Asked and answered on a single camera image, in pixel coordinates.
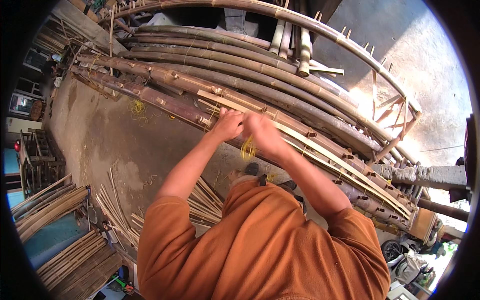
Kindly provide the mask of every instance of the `curved bamboo frame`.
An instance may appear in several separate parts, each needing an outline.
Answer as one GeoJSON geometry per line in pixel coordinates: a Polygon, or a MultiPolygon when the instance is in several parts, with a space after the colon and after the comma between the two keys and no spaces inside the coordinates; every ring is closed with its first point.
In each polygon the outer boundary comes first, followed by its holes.
{"type": "MultiPolygon", "coordinates": [[[[79,58],[82,61],[90,61],[90,62],[93,62],[93,60],[96,60],[93,56],[85,56],[85,57],[80,56],[79,58]]],[[[145,74],[158,73],[158,75],[163,74],[163,75],[161,75],[161,79],[160,79],[160,80],[162,80],[162,82],[169,83],[169,84],[174,84],[176,86],[177,85],[182,86],[183,88],[185,88],[187,90],[189,88],[187,88],[186,85],[188,85],[190,87],[191,92],[193,92],[197,89],[199,91],[203,91],[203,92],[205,92],[206,90],[208,90],[209,92],[212,92],[212,90],[214,88],[214,86],[211,85],[211,84],[210,84],[210,86],[208,86],[209,83],[207,81],[202,80],[202,79],[198,79],[198,78],[195,78],[195,77],[190,77],[189,78],[188,75],[176,74],[172,71],[167,71],[166,69],[160,70],[157,67],[155,67],[154,65],[151,65],[151,67],[149,67],[149,64],[145,64],[145,63],[135,62],[135,63],[127,64],[125,62],[125,60],[121,60],[121,59],[117,59],[117,58],[105,58],[104,59],[102,57],[98,58],[96,60],[96,62],[100,62],[100,65],[104,65],[105,63],[112,63],[112,65],[115,64],[119,69],[122,69],[122,70],[127,70],[128,69],[129,71],[132,71],[133,73],[145,73],[145,74]]],[[[140,85],[137,85],[137,84],[132,84],[130,82],[126,82],[124,80],[120,80],[118,78],[114,78],[112,76],[109,76],[108,74],[103,74],[103,73],[100,73],[100,72],[96,72],[94,70],[89,71],[88,68],[75,67],[75,68],[72,69],[72,71],[81,73],[84,76],[89,76],[93,80],[99,81],[105,86],[108,86],[108,87],[110,87],[114,90],[125,93],[129,96],[133,96],[135,98],[141,99],[142,101],[146,101],[146,102],[154,105],[155,107],[157,107],[159,109],[166,110],[168,113],[174,112],[174,114],[176,116],[180,117],[182,120],[192,124],[193,126],[195,126],[197,128],[201,128],[201,129],[204,128],[203,125],[199,124],[199,120],[201,120],[201,118],[199,118],[199,116],[203,116],[204,119],[209,116],[209,114],[203,113],[195,107],[187,108],[185,104],[180,103],[179,101],[177,101],[175,99],[172,99],[171,97],[168,97],[164,94],[161,94],[158,91],[152,90],[148,87],[140,86],[140,85]]],[[[220,98],[222,99],[222,101],[231,102],[230,100],[227,100],[226,97],[220,97],[220,98]]],[[[257,109],[253,108],[252,103],[250,103],[250,102],[242,102],[241,105],[243,106],[244,109],[252,108],[253,110],[257,111],[257,109]]],[[[343,190],[343,188],[347,188],[350,185],[352,185],[352,187],[353,186],[357,187],[356,189],[355,188],[349,188],[348,191],[346,191],[346,194],[349,195],[349,199],[352,203],[359,204],[359,201],[362,200],[359,197],[359,193],[363,193],[362,195],[365,196],[365,192],[367,192],[368,194],[371,194],[374,198],[378,198],[379,200],[378,199],[376,200],[377,207],[381,203],[380,207],[383,207],[384,210],[385,210],[385,212],[382,216],[380,216],[380,215],[378,216],[379,218],[384,219],[384,217],[385,217],[385,220],[388,221],[389,223],[398,224],[401,229],[406,228],[406,226],[410,223],[408,220],[411,221],[411,212],[410,211],[412,210],[412,207],[410,205],[405,206],[405,204],[397,201],[391,193],[385,192],[386,190],[383,190],[378,185],[377,182],[373,182],[369,178],[360,174],[358,169],[357,169],[358,167],[351,165],[351,160],[350,159],[347,159],[347,162],[345,162],[343,159],[340,158],[342,156],[341,155],[342,152],[337,153],[337,154],[333,154],[333,152],[331,152],[330,149],[322,148],[321,144],[324,145],[323,147],[325,147],[325,144],[323,144],[323,143],[318,144],[317,142],[314,143],[313,141],[317,138],[320,138],[321,135],[319,135],[317,137],[314,137],[312,139],[310,139],[310,138],[307,139],[303,135],[305,133],[305,132],[303,132],[303,130],[298,131],[298,129],[293,130],[293,129],[290,128],[291,126],[295,127],[295,125],[291,124],[291,122],[293,120],[289,121],[289,119],[290,119],[289,117],[287,117],[285,115],[283,115],[283,117],[282,117],[282,113],[280,113],[280,112],[275,113],[274,111],[270,111],[270,109],[268,108],[266,114],[269,115],[269,113],[274,114],[273,120],[275,121],[275,125],[277,127],[280,127],[280,129],[285,132],[285,133],[280,133],[280,134],[282,135],[282,137],[284,139],[287,140],[288,143],[295,146],[299,151],[302,151],[302,149],[303,149],[307,153],[307,155],[309,155],[311,158],[314,158],[313,161],[316,161],[316,164],[318,166],[320,166],[321,168],[324,168],[328,172],[332,172],[332,174],[335,174],[335,173],[337,173],[337,174],[340,173],[340,175],[343,174],[344,180],[346,181],[346,184],[339,186],[340,189],[343,190]],[[312,146],[313,149],[320,150],[322,155],[326,155],[330,159],[336,161],[340,166],[344,166],[349,171],[356,174],[357,178],[351,177],[350,175],[345,173],[345,171],[342,172],[339,169],[339,166],[331,165],[329,162],[324,161],[324,158],[320,158],[317,155],[314,155],[308,149],[305,150],[303,148],[303,146],[295,145],[298,142],[301,143],[300,145],[307,144],[309,146],[312,146]],[[390,210],[389,208],[385,207],[386,205],[389,205],[389,206],[391,205],[393,207],[393,209],[390,210]]],[[[211,118],[210,125],[205,126],[205,128],[206,129],[212,128],[215,121],[216,121],[216,118],[211,118]]],[[[237,142],[238,141],[236,141],[236,140],[231,140],[231,141],[228,141],[227,143],[239,148],[240,145],[241,145],[241,142],[240,143],[237,143],[237,142]]],[[[328,142],[327,145],[332,144],[332,142],[330,140],[326,140],[326,142],[328,142]]],[[[367,209],[371,205],[368,204],[368,205],[363,205],[363,206],[365,207],[365,209],[367,209]]]]}
{"type": "MultiPolygon", "coordinates": [[[[313,83],[305,80],[302,77],[287,73],[285,71],[278,70],[276,68],[273,68],[273,67],[261,64],[261,63],[257,63],[257,62],[251,61],[251,60],[246,60],[246,59],[242,59],[242,58],[238,58],[238,57],[233,57],[234,59],[230,60],[230,62],[235,63],[237,65],[241,63],[242,67],[234,66],[234,65],[231,65],[231,64],[226,64],[227,66],[225,66],[225,65],[222,65],[222,64],[225,64],[223,62],[219,62],[219,61],[215,61],[215,60],[207,60],[207,59],[194,57],[194,56],[188,56],[188,55],[186,55],[187,54],[187,52],[186,52],[187,49],[182,49],[182,50],[184,50],[184,52],[182,52],[183,55],[169,53],[169,52],[180,53],[180,51],[175,51],[175,50],[181,50],[181,49],[172,49],[172,48],[162,48],[162,47],[160,47],[159,51],[162,51],[162,52],[158,52],[158,53],[152,53],[152,52],[122,52],[121,55],[124,56],[124,57],[127,57],[127,58],[138,58],[138,59],[147,59],[147,60],[178,61],[178,62],[183,62],[183,63],[188,63],[188,64],[201,65],[201,66],[205,66],[207,68],[223,69],[224,71],[227,71],[227,72],[236,72],[236,71],[233,70],[233,69],[235,69],[234,67],[237,67],[237,70],[243,69],[242,72],[244,72],[245,69],[248,68],[248,69],[250,69],[251,72],[252,72],[252,70],[254,70],[253,72],[256,73],[255,76],[258,76],[260,74],[266,74],[268,76],[271,76],[270,78],[274,77],[274,78],[277,78],[277,79],[283,81],[284,83],[289,83],[289,84],[293,84],[293,85],[298,86],[299,88],[297,90],[302,90],[302,89],[307,90],[312,95],[317,95],[317,96],[321,97],[322,99],[327,100],[329,103],[332,103],[336,107],[339,107],[343,112],[347,113],[349,117],[357,119],[357,121],[360,121],[361,123],[363,123],[368,129],[372,130],[372,132],[374,132],[376,135],[381,136],[383,139],[385,139],[387,141],[394,140],[394,138],[390,135],[389,132],[387,132],[387,130],[385,128],[381,127],[374,120],[363,116],[356,108],[354,108],[352,105],[347,103],[345,100],[339,98],[338,96],[335,96],[334,94],[326,91],[325,89],[322,89],[318,85],[313,84],[313,83]]],[[[322,105],[324,105],[324,102],[317,97],[314,97],[313,99],[309,99],[309,101],[310,101],[311,104],[316,105],[319,108],[326,109],[324,107],[321,107],[322,105]]],[[[412,158],[412,156],[408,153],[408,151],[406,149],[401,147],[401,145],[396,144],[395,146],[401,154],[403,154],[405,157],[407,157],[408,160],[410,160],[411,162],[415,161],[415,163],[417,162],[416,160],[414,160],[412,158]]]]}
{"type": "MultiPolygon", "coordinates": [[[[138,11],[143,12],[146,10],[154,9],[170,9],[178,7],[221,7],[221,8],[232,8],[240,9],[248,12],[255,12],[263,15],[267,15],[276,19],[284,20],[286,22],[291,22],[294,25],[297,25],[301,28],[308,29],[309,31],[324,36],[331,41],[339,44],[341,47],[350,51],[366,64],[368,64],[372,69],[379,73],[384,79],[386,79],[399,93],[403,98],[407,97],[402,84],[396,77],[394,77],[381,63],[374,59],[370,54],[362,48],[360,45],[352,41],[351,39],[346,38],[342,33],[336,31],[335,29],[323,24],[317,20],[314,20],[308,16],[302,15],[297,12],[290,11],[280,6],[273,4],[257,1],[257,0],[169,0],[158,4],[145,5],[141,7],[138,11]]],[[[124,15],[129,15],[131,10],[120,12],[116,17],[123,17],[124,15]]],[[[109,21],[111,17],[107,17],[104,20],[109,21]]],[[[414,112],[421,111],[420,105],[413,101],[413,97],[408,97],[409,106],[414,112]]]]}
{"type": "MultiPolygon", "coordinates": [[[[203,54],[209,54],[211,52],[205,52],[199,54],[198,49],[195,48],[202,48],[202,49],[207,49],[207,50],[212,50],[212,51],[217,51],[217,52],[222,52],[234,56],[238,56],[241,58],[245,58],[248,60],[253,60],[256,62],[264,63],[268,66],[275,67],[277,69],[280,69],[282,71],[288,72],[290,74],[297,74],[298,68],[292,64],[289,64],[285,61],[282,60],[277,60],[271,57],[267,57],[265,55],[259,55],[259,53],[242,49],[236,46],[232,45],[225,45],[222,43],[216,43],[216,42],[208,42],[208,41],[202,41],[202,40],[195,40],[195,39],[187,39],[187,38],[174,38],[174,37],[151,37],[151,36],[141,36],[141,37],[127,37],[127,38],[122,38],[120,39],[121,43],[129,43],[129,42],[137,42],[137,43],[153,43],[153,44],[164,44],[164,45],[178,45],[178,46],[185,46],[185,47],[190,47],[186,53],[188,53],[190,56],[197,56],[197,57],[204,57],[203,54]]],[[[165,52],[169,51],[168,53],[175,53],[176,50],[170,50],[170,49],[161,49],[159,47],[134,47],[131,48],[130,51],[135,51],[135,52],[143,52],[143,51],[151,51],[151,52],[165,52]]],[[[215,59],[214,57],[222,57],[222,55],[219,54],[213,54],[210,55],[210,59],[217,60],[217,61],[223,61],[224,60],[219,60],[215,59]]],[[[357,101],[355,101],[349,94],[346,94],[342,90],[334,87],[333,85],[330,85],[328,82],[325,82],[321,80],[320,78],[316,76],[308,76],[305,77],[305,80],[310,81],[313,84],[316,84],[320,86],[321,88],[324,88],[328,92],[334,94],[335,96],[338,96],[340,99],[345,100],[348,102],[350,105],[352,105],[354,108],[358,108],[359,104],[357,101]]]]}

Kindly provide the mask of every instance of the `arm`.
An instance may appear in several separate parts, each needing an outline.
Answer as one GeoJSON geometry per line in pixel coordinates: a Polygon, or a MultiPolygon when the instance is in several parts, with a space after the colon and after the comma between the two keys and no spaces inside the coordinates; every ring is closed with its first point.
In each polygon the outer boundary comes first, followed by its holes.
{"type": "Polygon", "coordinates": [[[177,196],[186,200],[217,147],[243,131],[243,126],[239,125],[242,120],[241,112],[221,108],[220,118],[214,128],[170,171],[157,198],[177,196]]]}
{"type": "Polygon", "coordinates": [[[244,124],[244,134],[252,134],[255,145],[288,172],[319,215],[328,219],[345,208],[352,208],[347,196],[288,145],[269,119],[249,114],[244,124]]]}
{"type": "Polygon", "coordinates": [[[186,199],[218,145],[242,132],[242,120],[241,112],[222,108],[215,127],[165,178],[157,200],[147,209],[138,245],[141,290],[151,285],[168,287],[182,268],[195,239],[186,199]]]}

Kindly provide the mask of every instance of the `black shoe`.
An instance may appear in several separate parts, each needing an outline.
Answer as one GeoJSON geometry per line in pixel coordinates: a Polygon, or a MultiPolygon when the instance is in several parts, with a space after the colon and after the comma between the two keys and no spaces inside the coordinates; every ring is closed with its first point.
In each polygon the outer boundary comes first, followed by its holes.
{"type": "Polygon", "coordinates": [[[307,206],[305,205],[305,201],[303,200],[303,197],[302,196],[298,196],[298,195],[295,195],[293,196],[295,198],[295,200],[297,200],[298,202],[302,203],[302,207],[303,207],[303,214],[306,214],[307,213],[307,206]]]}
{"type": "Polygon", "coordinates": [[[257,163],[249,163],[245,168],[245,174],[258,176],[258,164],[257,163]]]}
{"type": "Polygon", "coordinates": [[[291,188],[292,191],[297,188],[297,184],[293,180],[286,181],[286,182],[284,182],[282,184],[279,184],[279,185],[288,186],[289,188],[291,188]]]}

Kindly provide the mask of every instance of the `wall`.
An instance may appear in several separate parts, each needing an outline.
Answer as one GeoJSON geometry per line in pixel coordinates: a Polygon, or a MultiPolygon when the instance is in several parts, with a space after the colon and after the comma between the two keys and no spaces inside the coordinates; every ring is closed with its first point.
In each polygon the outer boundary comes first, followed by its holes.
{"type": "Polygon", "coordinates": [[[20,130],[22,130],[23,132],[28,132],[29,128],[42,129],[42,122],[22,120],[19,118],[7,118],[6,124],[8,132],[20,133],[20,130]]]}
{"type": "Polygon", "coordinates": [[[7,201],[8,201],[9,207],[14,207],[15,205],[19,204],[23,200],[25,200],[25,197],[24,197],[24,192],[22,191],[7,193],[7,201]]]}

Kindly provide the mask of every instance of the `concrete floor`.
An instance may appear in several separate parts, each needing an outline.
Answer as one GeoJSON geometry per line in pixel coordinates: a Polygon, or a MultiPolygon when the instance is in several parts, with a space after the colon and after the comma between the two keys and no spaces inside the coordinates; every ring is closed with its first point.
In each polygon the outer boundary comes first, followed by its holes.
{"type": "MultiPolygon", "coordinates": [[[[419,0],[401,3],[368,0],[360,5],[344,0],[329,25],[341,30],[344,24],[353,29],[351,38],[355,41],[360,44],[369,41],[375,46],[373,56],[377,60],[387,57],[387,64],[394,62],[393,73],[406,77],[407,85],[417,91],[425,115],[404,141],[412,152],[463,144],[464,119],[471,110],[468,87],[452,45],[425,4],[419,0]]],[[[371,71],[352,54],[339,49],[319,37],[314,58],[329,61],[327,65],[331,67],[345,68],[346,75],[338,76],[336,81],[364,97],[360,108],[368,113],[372,101],[371,71]]],[[[383,79],[378,82],[380,100],[395,95],[383,79]]],[[[112,168],[127,216],[132,212],[140,215],[145,212],[168,172],[203,135],[202,131],[179,120],[170,120],[151,107],[146,116],[152,117],[144,125],[134,120],[135,116],[128,110],[130,101],[127,96],[118,102],[107,100],[67,76],[54,100],[52,118],[44,121],[65,155],[67,172],[72,172],[74,182],[92,185],[93,194],[104,184],[112,195],[107,175],[112,168]]],[[[454,164],[462,152],[463,148],[457,147],[418,152],[417,157],[425,166],[447,165],[454,164]]],[[[276,174],[274,183],[289,179],[283,170],[255,161],[260,163],[262,173],[276,174]]],[[[203,177],[225,197],[228,193],[226,175],[246,164],[238,149],[222,144],[207,164],[203,177]]],[[[309,204],[307,217],[326,227],[325,220],[309,204]]],[[[385,232],[378,231],[378,234],[380,243],[394,238],[385,232]]]]}
{"type": "MultiPolygon", "coordinates": [[[[454,165],[463,156],[465,118],[471,113],[465,74],[448,36],[438,20],[421,0],[343,0],[327,23],[341,31],[352,29],[350,38],[368,51],[375,46],[373,57],[385,67],[393,63],[391,73],[399,77],[423,110],[423,118],[406,136],[411,153],[423,166],[454,165]],[[438,148],[452,147],[445,150],[438,148]]],[[[360,99],[359,109],[372,116],[372,71],[350,52],[318,37],[313,57],[332,68],[344,68],[345,76],[333,81],[360,99]]],[[[378,102],[398,93],[380,76],[377,77],[378,102]]],[[[375,113],[375,119],[381,115],[375,113]]],[[[396,113],[381,122],[395,122],[396,113]]],[[[401,128],[392,134],[397,136],[401,128]]]]}

